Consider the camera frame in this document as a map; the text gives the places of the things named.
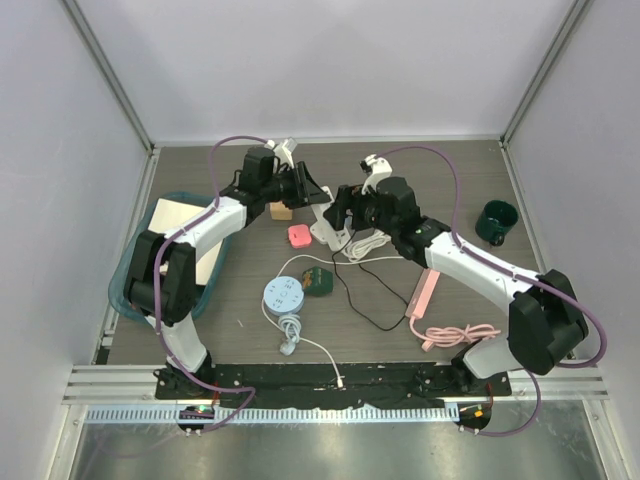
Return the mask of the white power strip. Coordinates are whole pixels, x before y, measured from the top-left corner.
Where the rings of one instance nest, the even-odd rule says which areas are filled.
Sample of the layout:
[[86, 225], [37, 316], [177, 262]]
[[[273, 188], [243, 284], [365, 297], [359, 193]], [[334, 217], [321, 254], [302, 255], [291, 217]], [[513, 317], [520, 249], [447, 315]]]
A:
[[315, 222], [321, 225], [324, 228], [324, 234], [327, 240], [326, 246], [332, 252], [337, 252], [342, 249], [347, 242], [349, 241], [350, 234], [347, 228], [343, 228], [342, 230], [333, 230], [328, 222], [324, 219], [323, 213], [330, 206], [329, 203], [312, 205], [311, 210], [315, 216]]

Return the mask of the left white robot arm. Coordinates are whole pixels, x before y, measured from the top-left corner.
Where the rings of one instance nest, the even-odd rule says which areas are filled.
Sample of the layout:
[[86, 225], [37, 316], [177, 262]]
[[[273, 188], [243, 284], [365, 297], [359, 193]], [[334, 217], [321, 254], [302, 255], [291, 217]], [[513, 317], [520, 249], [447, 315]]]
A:
[[330, 201], [304, 162], [293, 160], [296, 142], [267, 141], [247, 150], [233, 182], [201, 212], [162, 233], [138, 235], [123, 288], [141, 309], [163, 346], [167, 362], [181, 370], [179, 388], [190, 398], [205, 397], [213, 385], [211, 355], [197, 334], [197, 262], [227, 237], [249, 226], [268, 204], [293, 210]]

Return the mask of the dark green cube socket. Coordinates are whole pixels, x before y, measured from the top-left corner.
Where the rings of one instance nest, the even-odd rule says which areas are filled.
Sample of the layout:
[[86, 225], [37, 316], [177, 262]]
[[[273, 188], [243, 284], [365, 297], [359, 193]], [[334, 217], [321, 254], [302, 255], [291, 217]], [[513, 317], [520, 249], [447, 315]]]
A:
[[306, 296], [324, 297], [333, 291], [333, 274], [324, 268], [314, 266], [302, 273], [301, 284]]

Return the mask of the pink power strip with cable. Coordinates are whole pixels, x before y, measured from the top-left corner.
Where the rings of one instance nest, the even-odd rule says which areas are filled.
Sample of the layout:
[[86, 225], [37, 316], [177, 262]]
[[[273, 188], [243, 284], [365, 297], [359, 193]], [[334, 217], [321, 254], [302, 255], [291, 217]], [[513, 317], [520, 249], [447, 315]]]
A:
[[466, 325], [459, 327], [429, 327], [424, 332], [416, 329], [416, 322], [422, 319], [432, 299], [440, 273], [424, 269], [416, 284], [414, 293], [405, 311], [411, 333], [418, 338], [424, 352], [433, 348], [453, 348], [462, 344], [473, 344], [496, 338], [501, 331], [491, 324]]

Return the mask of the pink square plug adapter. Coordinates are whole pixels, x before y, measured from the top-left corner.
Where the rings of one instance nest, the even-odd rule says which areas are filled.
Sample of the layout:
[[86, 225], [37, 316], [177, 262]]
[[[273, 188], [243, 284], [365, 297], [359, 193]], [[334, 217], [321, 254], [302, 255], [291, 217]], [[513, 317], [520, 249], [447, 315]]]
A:
[[287, 240], [292, 248], [307, 248], [312, 244], [313, 238], [308, 225], [296, 224], [287, 228]]

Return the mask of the round blue power socket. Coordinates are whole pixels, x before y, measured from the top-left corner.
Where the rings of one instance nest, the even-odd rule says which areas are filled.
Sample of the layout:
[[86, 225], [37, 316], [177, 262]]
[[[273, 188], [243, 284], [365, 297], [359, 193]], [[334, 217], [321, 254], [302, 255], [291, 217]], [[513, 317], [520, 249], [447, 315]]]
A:
[[264, 289], [263, 303], [266, 310], [277, 318], [276, 325], [284, 334], [280, 352], [284, 356], [292, 355], [301, 341], [299, 312], [304, 305], [301, 282], [291, 276], [272, 279]]

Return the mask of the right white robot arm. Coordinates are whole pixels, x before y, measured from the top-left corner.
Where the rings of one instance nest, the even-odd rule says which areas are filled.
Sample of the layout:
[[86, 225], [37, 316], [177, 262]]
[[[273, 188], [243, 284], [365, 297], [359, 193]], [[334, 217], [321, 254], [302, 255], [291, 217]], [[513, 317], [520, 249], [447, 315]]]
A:
[[545, 375], [588, 336], [564, 274], [522, 269], [464, 242], [450, 226], [421, 213], [413, 189], [401, 177], [374, 187], [340, 186], [324, 217], [335, 229], [349, 223], [355, 230], [385, 233], [400, 256], [461, 282], [507, 316], [505, 332], [458, 354], [451, 380], [462, 394], [477, 393], [503, 371]]

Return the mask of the white square plug adapter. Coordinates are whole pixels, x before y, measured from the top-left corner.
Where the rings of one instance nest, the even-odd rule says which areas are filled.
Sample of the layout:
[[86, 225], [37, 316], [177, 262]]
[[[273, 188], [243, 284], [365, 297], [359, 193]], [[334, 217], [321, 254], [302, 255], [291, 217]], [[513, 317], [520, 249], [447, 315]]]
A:
[[310, 227], [310, 233], [312, 235], [312, 237], [318, 241], [321, 245], [326, 245], [327, 244], [327, 240], [324, 234], [324, 228], [319, 225], [318, 223], [314, 223], [311, 227]]

